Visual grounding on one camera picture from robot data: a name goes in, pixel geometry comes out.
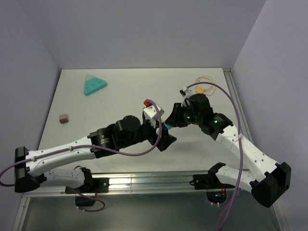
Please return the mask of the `teal USB charger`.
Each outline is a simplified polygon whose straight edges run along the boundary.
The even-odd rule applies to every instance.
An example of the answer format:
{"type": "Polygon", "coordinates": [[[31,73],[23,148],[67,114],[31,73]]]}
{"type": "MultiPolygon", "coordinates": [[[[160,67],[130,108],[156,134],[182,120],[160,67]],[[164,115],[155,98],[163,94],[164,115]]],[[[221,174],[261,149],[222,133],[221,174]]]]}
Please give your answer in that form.
{"type": "Polygon", "coordinates": [[[168,130],[170,130],[170,129],[173,128],[171,125],[169,125],[169,124],[167,124],[167,123],[163,123],[163,125],[164,125],[168,130]]]}

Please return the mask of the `yellow charger with cable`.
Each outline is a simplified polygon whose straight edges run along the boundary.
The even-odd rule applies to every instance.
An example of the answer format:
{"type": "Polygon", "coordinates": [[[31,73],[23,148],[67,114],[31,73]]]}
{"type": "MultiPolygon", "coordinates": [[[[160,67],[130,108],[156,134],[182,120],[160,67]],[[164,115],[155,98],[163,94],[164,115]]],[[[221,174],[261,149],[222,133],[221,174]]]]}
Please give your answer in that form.
{"type": "Polygon", "coordinates": [[[205,92],[205,89],[202,87],[196,87],[195,89],[195,93],[204,93],[204,92],[205,92]]]}

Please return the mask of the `brown cube charger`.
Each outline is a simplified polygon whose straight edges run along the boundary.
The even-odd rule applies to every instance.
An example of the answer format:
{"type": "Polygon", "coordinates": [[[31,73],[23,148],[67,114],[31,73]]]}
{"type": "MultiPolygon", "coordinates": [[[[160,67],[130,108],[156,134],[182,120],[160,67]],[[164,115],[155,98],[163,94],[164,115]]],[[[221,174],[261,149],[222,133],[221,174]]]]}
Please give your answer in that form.
{"type": "Polygon", "coordinates": [[[61,115],[59,115],[59,122],[61,124],[68,123],[69,122],[68,114],[61,114],[61,115]]]}

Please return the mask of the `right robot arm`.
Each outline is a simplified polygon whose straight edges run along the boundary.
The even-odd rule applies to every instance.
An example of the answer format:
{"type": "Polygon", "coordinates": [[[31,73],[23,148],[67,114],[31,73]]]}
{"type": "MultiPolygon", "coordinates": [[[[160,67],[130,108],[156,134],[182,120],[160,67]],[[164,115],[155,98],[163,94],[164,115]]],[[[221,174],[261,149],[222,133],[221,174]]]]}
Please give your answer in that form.
{"type": "Polygon", "coordinates": [[[205,95],[195,94],[182,103],[175,103],[166,123],[174,128],[197,125],[247,167],[248,172],[243,173],[225,163],[215,164],[208,171],[208,182],[212,187],[238,185],[264,207],[271,207],[289,189],[291,167],[286,162],[279,163],[268,157],[254,146],[230,119],[213,111],[205,95]]]}

